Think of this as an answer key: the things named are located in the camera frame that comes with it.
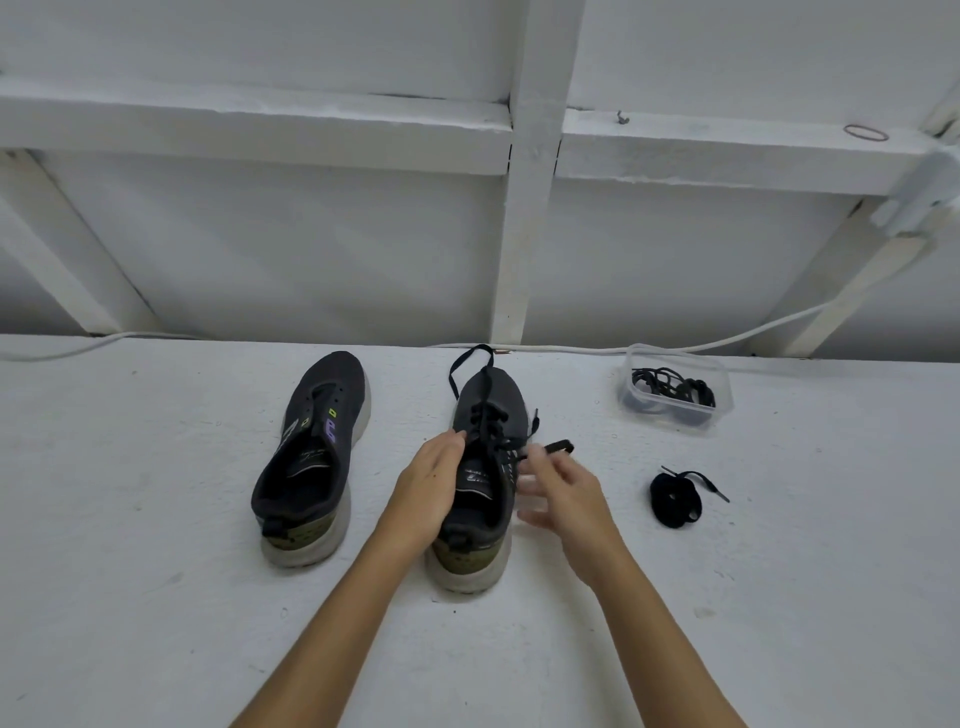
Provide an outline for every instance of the shoe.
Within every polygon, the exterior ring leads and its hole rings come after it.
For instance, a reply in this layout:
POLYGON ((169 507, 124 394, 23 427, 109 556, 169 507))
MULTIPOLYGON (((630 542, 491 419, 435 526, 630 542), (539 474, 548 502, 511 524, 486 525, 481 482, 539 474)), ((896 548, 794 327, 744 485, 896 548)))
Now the shoe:
POLYGON ((467 432, 467 446, 457 468, 453 507, 427 549, 426 566, 445 589, 475 594, 493 586, 507 567, 516 463, 540 420, 535 414, 529 426, 516 382, 493 366, 493 349, 486 345, 460 356, 450 367, 449 382, 458 398, 453 428, 467 432), (478 349, 488 352, 490 361, 458 393, 453 373, 478 349))
POLYGON ((268 561, 315 564, 344 540, 350 450, 369 419, 370 383, 353 354, 328 354, 303 375, 287 405, 280 445, 251 498, 268 561))

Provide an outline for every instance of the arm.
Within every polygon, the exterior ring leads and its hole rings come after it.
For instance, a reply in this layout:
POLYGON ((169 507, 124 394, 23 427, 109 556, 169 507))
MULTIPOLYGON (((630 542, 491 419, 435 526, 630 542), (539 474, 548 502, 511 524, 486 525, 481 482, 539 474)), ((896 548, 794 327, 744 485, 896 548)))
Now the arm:
POLYGON ((521 472, 533 478, 517 491, 545 497, 548 510, 517 516, 560 536, 570 566, 593 589, 643 724, 746 728, 624 545, 600 481, 565 452, 528 450, 521 472))
POLYGON ((464 438, 423 444, 356 561, 232 728, 334 728, 387 605, 453 504, 464 438))

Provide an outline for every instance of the white shoe sole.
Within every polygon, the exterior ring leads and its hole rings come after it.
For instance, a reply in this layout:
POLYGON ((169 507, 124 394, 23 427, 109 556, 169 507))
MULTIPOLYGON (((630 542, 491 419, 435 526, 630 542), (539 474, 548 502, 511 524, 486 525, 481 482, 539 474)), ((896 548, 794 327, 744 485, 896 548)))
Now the white shoe sole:
MULTIPOLYGON (((370 400, 370 380, 367 379, 367 373, 363 374, 364 400, 360 408, 360 414, 357 415, 357 421, 353 425, 353 437, 350 440, 350 448, 357 444, 357 441, 367 429, 370 422, 371 400, 370 400)), ((295 568, 308 567, 316 564, 323 559, 329 558, 337 550, 344 538, 347 536, 347 526, 350 523, 350 481, 344 485, 344 494, 337 504, 337 515, 333 517, 333 523, 323 534, 312 544, 297 548, 293 551, 285 551, 277 548, 265 538, 260 538, 260 550, 271 564, 279 567, 295 568)))
POLYGON ((510 558, 510 548, 513 541, 511 528, 507 525, 507 533, 503 537, 503 544, 493 560, 480 571, 474 573, 452 573, 444 568, 433 552, 433 547, 426 550, 426 572, 439 586, 449 592, 462 595, 474 595, 485 592, 496 584, 507 569, 507 560, 510 558))

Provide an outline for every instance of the white table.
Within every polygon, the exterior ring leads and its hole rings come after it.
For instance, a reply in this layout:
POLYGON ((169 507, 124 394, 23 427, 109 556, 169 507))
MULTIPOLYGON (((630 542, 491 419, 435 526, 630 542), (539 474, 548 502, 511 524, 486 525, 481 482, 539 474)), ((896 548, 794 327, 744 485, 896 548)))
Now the white table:
MULTIPOLYGON (((0 349, 81 341, 6 336, 0 349)), ((294 384, 333 349, 125 340, 0 363, 6 728, 220 726, 250 699, 452 413, 456 352, 350 347, 373 410, 347 539, 316 568, 268 566, 252 486, 294 384)), ((599 475, 750 725, 957 725, 960 366, 726 362, 736 408, 691 437, 617 407, 617 357, 497 360, 540 409, 538 439, 571 439, 599 475), (660 526, 646 485, 661 464, 705 472, 732 503, 702 492, 700 522, 660 526)), ((484 595, 441 593, 414 568, 343 725, 639 724, 591 595, 552 536, 514 529, 484 595)))

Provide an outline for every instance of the plastic container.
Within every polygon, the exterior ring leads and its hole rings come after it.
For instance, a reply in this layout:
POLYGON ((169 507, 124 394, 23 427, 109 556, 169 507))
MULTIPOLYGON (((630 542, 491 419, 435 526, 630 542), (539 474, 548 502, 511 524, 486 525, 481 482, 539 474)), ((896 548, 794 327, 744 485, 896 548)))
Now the plastic container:
POLYGON ((643 344, 634 344, 627 349, 617 395, 620 403, 632 412, 656 419, 660 424, 682 425, 691 429, 707 429, 733 410, 730 376, 719 361, 708 356, 671 352, 643 344), (714 406, 697 403, 699 394, 694 394, 694 402, 688 402, 653 394, 642 380, 634 384, 634 369, 661 367, 673 370, 683 379, 702 380, 713 394, 714 406))

